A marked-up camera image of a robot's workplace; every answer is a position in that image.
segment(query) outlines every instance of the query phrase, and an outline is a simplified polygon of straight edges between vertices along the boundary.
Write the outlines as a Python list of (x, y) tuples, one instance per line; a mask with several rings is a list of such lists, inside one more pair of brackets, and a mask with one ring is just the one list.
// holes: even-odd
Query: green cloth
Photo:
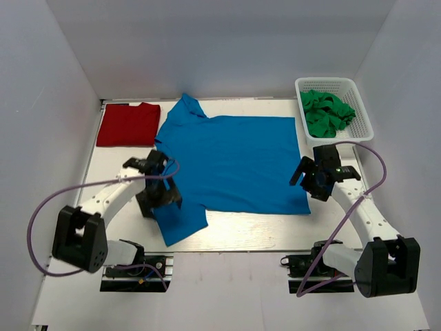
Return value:
[(337, 96), (310, 90), (300, 92), (309, 134), (316, 138), (334, 138), (337, 130), (344, 130), (356, 112)]

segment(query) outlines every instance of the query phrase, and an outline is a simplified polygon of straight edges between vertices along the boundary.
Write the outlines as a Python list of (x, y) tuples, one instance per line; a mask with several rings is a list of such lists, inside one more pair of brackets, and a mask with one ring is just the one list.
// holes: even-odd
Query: red folded shirt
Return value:
[(153, 146), (158, 132), (161, 107), (106, 105), (96, 146)]

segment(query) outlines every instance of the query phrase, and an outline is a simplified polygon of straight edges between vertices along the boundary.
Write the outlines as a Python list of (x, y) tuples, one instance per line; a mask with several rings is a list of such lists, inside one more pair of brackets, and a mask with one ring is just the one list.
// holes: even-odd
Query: white wall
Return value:
[(48, 0), (102, 99), (292, 96), (353, 77), (394, 0)]
[[(99, 100), (44, 0), (0, 1), (0, 45), (0, 321), (20, 331), (42, 281), (26, 249), (28, 219), (44, 197), (79, 180)], [(57, 209), (73, 196), (37, 221), (44, 263)]]
[[(356, 83), (387, 182), (376, 203), (421, 245), (418, 293), (431, 330), (441, 330), (441, 2), (398, 0), (372, 45)], [(365, 155), (369, 182), (378, 163)]]

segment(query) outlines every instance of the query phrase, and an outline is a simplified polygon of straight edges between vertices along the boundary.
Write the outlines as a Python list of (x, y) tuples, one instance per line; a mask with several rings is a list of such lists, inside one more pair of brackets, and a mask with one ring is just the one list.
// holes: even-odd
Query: white basket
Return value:
[[(306, 123), (305, 111), (303, 110), (300, 92), (316, 90), (329, 92), (339, 97), (344, 103), (349, 104), (355, 111), (356, 116), (350, 125), (344, 130), (337, 131), (335, 138), (315, 138), (309, 134)], [(307, 77), (296, 80), (296, 94), (298, 107), (302, 116), (303, 128), (305, 129), (307, 145), (312, 148), (320, 145), (336, 143), (338, 141), (369, 141), (373, 138), (373, 130), (365, 106), (358, 93), (357, 86), (352, 79), (338, 77)]]

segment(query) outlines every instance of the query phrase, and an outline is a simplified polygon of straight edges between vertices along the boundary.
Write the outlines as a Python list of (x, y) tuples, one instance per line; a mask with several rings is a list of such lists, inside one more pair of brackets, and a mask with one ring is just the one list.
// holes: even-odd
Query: white table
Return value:
[[(163, 111), (161, 123), (175, 103), (157, 103)], [(295, 100), (235, 99), (201, 101), (201, 105), (209, 117), (299, 115)], [(296, 125), (300, 152), (311, 156), (300, 121)], [(128, 158), (146, 157), (148, 152), (148, 148), (95, 148), (86, 181), (112, 178)], [(351, 153), (343, 163), (359, 169)], [(82, 200), (98, 190), (84, 190)], [(326, 203), (309, 200), (309, 205), (310, 216), (207, 212), (207, 228), (167, 248), (155, 222), (141, 216), (133, 199), (111, 222), (107, 235), (138, 242), (150, 252), (175, 252), (167, 293), (99, 292), (100, 272), (46, 277), (32, 323), (49, 325), (49, 331), (428, 328), (416, 293), (375, 299), (358, 292), (310, 294), (300, 299), (288, 293), (287, 271), (278, 265), (285, 256), (281, 251), (309, 250), (315, 241), (327, 239), (343, 216), (332, 199)], [(347, 246), (361, 248), (349, 223), (338, 238)], [(53, 272), (71, 269), (60, 261), (50, 264)]]
[[(161, 121), (176, 101), (158, 102)], [(208, 117), (217, 115), (296, 117), (296, 130), (301, 155), (312, 157), (306, 146), (297, 100), (226, 99), (201, 101)], [(130, 157), (146, 157), (150, 148), (97, 148), (93, 150), (86, 182), (111, 179)], [(359, 170), (353, 152), (346, 155), (344, 165)], [(83, 191), (81, 200), (89, 199), (100, 188)], [(175, 245), (167, 247), (155, 221), (141, 216), (136, 199), (132, 199), (107, 229), (109, 239), (129, 239), (144, 246), (148, 252), (196, 252), (196, 251), (281, 251), (308, 250), (317, 240), (329, 237), (344, 213), (330, 199), (323, 203), (309, 199), (311, 215), (270, 215), (236, 212), (207, 211), (208, 227)], [(348, 247), (361, 248), (360, 240), (348, 222), (337, 236)]]

